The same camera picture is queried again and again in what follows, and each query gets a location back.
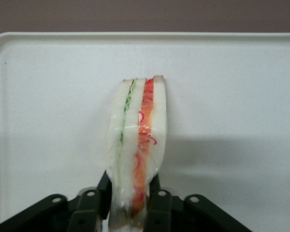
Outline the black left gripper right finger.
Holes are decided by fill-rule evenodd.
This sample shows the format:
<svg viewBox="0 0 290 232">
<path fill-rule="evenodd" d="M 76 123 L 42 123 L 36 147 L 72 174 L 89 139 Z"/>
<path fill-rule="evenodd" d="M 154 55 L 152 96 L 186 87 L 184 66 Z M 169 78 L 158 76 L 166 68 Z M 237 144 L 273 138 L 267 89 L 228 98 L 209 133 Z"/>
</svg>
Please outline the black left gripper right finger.
<svg viewBox="0 0 290 232">
<path fill-rule="evenodd" d="M 200 194 L 183 200 L 160 186 L 155 175 L 149 185 L 146 232 L 249 232 L 250 229 Z"/>
</svg>

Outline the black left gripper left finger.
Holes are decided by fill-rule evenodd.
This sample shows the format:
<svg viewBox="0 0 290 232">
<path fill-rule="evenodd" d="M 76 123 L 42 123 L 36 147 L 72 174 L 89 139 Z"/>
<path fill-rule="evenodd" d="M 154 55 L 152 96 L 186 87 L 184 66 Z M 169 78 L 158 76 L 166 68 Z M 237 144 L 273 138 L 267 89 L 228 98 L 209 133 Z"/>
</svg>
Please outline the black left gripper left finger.
<svg viewBox="0 0 290 232">
<path fill-rule="evenodd" d="M 111 181 L 103 173 L 96 187 L 82 189 L 72 200 L 47 196 L 0 223 L 0 232 L 101 232 L 111 194 Z"/>
</svg>

